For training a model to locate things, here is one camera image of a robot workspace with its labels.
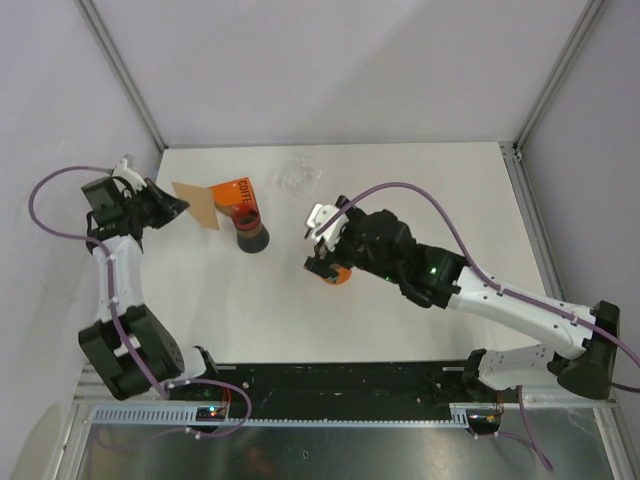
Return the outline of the orange glass carafe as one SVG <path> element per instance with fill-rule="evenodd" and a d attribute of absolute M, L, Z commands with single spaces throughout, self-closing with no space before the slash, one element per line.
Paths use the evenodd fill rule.
<path fill-rule="evenodd" d="M 351 274 L 352 271 L 350 269 L 339 267 L 333 276 L 324 278 L 323 281 L 329 285 L 341 285 L 350 279 Z"/>

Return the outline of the brown paper coffee filter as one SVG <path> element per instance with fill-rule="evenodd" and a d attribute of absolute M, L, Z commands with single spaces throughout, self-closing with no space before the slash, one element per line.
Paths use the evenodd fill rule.
<path fill-rule="evenodd" d="M 220 228 L 210 188 L 180 182 L 173 182 L 172 187 L 179 199 L 189 203 L 187 212 L 200 227 L 210 230 Z"/>

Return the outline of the orange coffee filter box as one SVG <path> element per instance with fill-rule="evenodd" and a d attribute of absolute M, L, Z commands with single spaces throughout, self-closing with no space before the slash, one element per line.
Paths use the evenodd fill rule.
<path fill-rule="evenodd" d="M 258 205 L 253 185 L 249 177 L 242 177 L 209 187 L 215 208 L 230 216 L 234 205 L 251 203 Z"/>

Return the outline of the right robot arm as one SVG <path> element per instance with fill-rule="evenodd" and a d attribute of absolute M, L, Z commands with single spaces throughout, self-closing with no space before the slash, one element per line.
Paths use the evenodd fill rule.
<path fill-rule="evenodd" d="M 609 398 L 620 322 L 616 305 L 570 304 L 499 283 L 468 257 L 417 242 L 390 211 L 366 214 L 344 196 L 334 205 L 315 204 L 306 229 L 314 254 L 304 267 L 328 283 L 339 284 L 359 269 L 397 285 L 422 308 L 477 315 L 535 340 L 512 350 L 472 351 L 461 376 L 469 399 L 553 384 L 580 397 Z"/>

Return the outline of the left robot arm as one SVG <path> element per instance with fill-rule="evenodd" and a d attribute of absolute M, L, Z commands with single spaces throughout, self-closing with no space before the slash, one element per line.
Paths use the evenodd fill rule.
<path fill-rule="evenodd" d="M 95 322 L 78 333 L 81 350 L 118 400 L 186 374 L 178 343 L 145 304 L 141 285 L 143 233 L 189 208 L 152 180 L 112 173 L 82 187 L 86 246 L 100 274 Z"/>

